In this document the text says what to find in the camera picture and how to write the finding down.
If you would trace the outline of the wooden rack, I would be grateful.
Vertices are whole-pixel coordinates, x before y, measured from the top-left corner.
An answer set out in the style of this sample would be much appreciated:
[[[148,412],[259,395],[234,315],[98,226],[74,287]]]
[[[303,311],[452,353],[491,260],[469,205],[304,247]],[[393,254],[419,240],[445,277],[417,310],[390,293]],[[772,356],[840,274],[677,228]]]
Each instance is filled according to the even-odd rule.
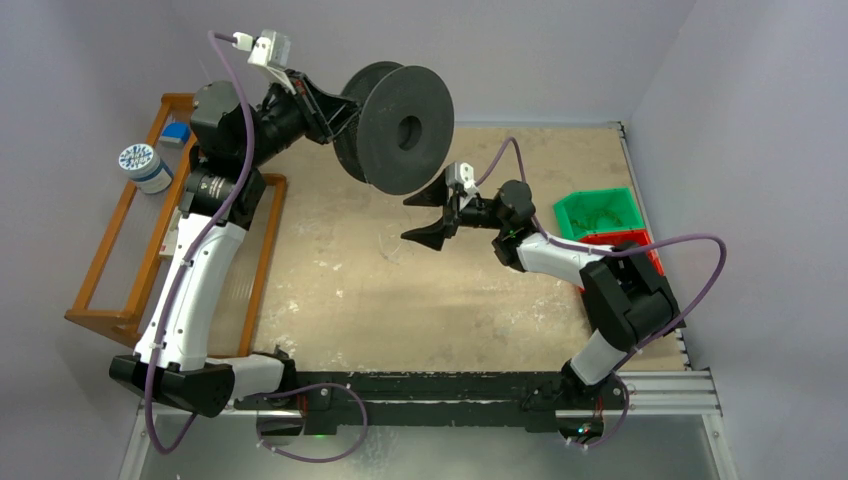
[[[126,183],[77,296],[71,308],[64,314],[66,320],[127,347],[133,347],[139,340],[141,334],[138,330],[162,264],[161,245],[170,225],[171,214],[180,203],[183,187],[189,175],[189,151],[193,143],[194,140],[190,139],[183,148],[181,159],[174,170],[172,184],[165,191],[159,207],[157,221],[151,232],[144,237],[147,240],[146,249],[141,260],[138,261],[134,282],[125,306],[117,310],[98,310],[91,308],[90,303],[138,191],[131,181]],[[281,174],[266,174],[264,180],[273,188],[273,197],[236,350],[238,356],[246,356],[250,353],[257,330],[260,304],[267,285],[287,189],[287,179]]]

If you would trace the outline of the black cable spool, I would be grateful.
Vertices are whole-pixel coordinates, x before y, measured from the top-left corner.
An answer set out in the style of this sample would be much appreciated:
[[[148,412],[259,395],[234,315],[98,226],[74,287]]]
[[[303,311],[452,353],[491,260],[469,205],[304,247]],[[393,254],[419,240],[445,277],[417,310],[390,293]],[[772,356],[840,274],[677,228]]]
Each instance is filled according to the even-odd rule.
[[[386,194],[406,195],[440,170],[452,142],[455,112],[436,72],[375,62],[354,74],[341,95],[360,106],[333,141],[337,160],[351,177]]]

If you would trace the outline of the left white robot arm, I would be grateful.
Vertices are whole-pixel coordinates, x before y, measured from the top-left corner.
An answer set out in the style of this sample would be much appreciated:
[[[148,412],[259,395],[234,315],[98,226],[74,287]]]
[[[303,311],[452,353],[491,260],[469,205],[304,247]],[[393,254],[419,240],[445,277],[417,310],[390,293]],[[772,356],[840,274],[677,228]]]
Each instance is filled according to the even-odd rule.
[[[229,81],[199,89],[189,126],[195,144],[180,198],[177,241],[162,295],[142,338],[116,356],[110,377],[139,394],[194,415],[217,416],[233,401],[259,394],[272,408],[297,399],[283,352],[213,359],[207,342],[230,265],[243,243],[267,184],[260,166],[306,138],[327,144],[360,112],[350,96],[328,94],[306,76],[291,87],[272,84],[249,104]]]

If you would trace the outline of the white red carton box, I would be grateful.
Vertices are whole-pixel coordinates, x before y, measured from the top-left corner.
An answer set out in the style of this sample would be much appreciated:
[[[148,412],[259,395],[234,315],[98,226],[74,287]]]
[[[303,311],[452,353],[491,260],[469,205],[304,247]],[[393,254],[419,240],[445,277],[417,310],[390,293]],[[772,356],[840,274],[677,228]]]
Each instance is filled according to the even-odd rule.
[[[178,223],[181,218],[180,210],[175,207],[167,224],[165,235],[160,245],[159,257],[170,259],[173,257],[178,239]]]

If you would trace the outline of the blue white small box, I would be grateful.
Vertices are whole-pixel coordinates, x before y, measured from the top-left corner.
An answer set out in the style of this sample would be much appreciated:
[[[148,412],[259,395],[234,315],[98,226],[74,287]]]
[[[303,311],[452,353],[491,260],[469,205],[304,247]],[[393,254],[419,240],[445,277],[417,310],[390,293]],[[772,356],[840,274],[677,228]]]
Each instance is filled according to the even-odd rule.
[[[183,148],[191,135],[190,127],[183,122],[171,122],[162,130],[158,142],[173,148]]]

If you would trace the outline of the blue white round tin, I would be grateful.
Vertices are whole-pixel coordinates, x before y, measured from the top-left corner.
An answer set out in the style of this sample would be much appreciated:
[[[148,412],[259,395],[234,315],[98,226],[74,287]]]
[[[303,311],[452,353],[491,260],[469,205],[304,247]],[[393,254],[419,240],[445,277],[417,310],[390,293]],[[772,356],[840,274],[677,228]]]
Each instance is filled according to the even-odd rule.
[[[147,195],[166,191],[173,180],[171,169],[149,144],[137,143],[126,147],[119,154],[117,164],[130,181]]]

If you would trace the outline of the aluminium frame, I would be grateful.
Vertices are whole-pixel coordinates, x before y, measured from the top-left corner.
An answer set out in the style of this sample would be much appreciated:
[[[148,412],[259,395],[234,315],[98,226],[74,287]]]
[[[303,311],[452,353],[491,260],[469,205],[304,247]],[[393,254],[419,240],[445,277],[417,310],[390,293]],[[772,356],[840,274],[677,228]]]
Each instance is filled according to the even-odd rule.
[[[333,434],[306,435],[291,410],[227,410],[191,420],[140,416],[124,479],[735,479],[711,376],[626,372],[627,411],[597,420],[607,440],[507,423],[493,402],[386,403]]]

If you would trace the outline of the green plastic bin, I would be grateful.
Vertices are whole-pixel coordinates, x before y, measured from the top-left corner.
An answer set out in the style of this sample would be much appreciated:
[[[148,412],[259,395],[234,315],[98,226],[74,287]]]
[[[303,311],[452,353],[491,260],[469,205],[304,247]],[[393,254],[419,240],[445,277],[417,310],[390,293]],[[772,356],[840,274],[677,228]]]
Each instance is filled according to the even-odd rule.
[[[575,191],[557,201],[553,212],[562,237],[569,240],[645,227],[640,208],[627,187]]]

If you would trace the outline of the red plastic bin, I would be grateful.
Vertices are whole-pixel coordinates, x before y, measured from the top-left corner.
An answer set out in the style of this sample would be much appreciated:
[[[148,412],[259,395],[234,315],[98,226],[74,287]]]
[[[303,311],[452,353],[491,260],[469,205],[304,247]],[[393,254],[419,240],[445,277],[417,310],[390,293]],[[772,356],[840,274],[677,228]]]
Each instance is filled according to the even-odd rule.
[[[608,246],[617,246],[619,244],[632,242],[636,243],[639,246],[648,245],[653,242],[650,235],[648,234],[646,229],[632,229],[632,230],[622,230],[622,231],[613,231],[613,232],[605,232],[605,233],[595,233],[585,235],[578,240],[581,243],[586,243],[590,245],[608,245]],[[652,250],[646,253],[653,266],[657,270],[660,275],[665,275],[662,263],[660,261],[659,255],[657,251]]]

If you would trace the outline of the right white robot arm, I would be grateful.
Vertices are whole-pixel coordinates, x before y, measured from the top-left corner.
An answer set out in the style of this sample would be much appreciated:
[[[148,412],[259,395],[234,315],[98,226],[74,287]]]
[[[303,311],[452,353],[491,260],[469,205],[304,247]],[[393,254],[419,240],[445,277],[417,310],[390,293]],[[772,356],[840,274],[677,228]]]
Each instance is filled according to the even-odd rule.
[[[592,326],[588,343],[561,369],[560,391],[576,407],[596,399],[616,367],[637,345],[666,327],[680,309],[670,284],[633,242],[615,247],[567,241],[534,223],[529,185],[505,182],[483,197],[469,165],[452,164],[440,178],[405,199],[407,206],[435,207],[434,223],[408,230],[402,239],[439,251],[462,227],[496,231],[495,256],[512,270],[571,283],[582,291]]]

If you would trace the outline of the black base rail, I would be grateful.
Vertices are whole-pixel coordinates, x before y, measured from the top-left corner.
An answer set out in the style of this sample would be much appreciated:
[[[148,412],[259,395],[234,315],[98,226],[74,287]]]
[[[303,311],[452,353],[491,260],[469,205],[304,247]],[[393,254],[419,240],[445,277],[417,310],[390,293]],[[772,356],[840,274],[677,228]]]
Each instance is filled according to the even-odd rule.
[[[607,379],[576,392],[558,371],[347,372],[300,371],[285,390],[292,399],[247,397],[238,410],[291,410],[308,435],[340,426],[515,427],[530,433],[575,435],[577,423],[598,422],[624,405],[624,389]]]

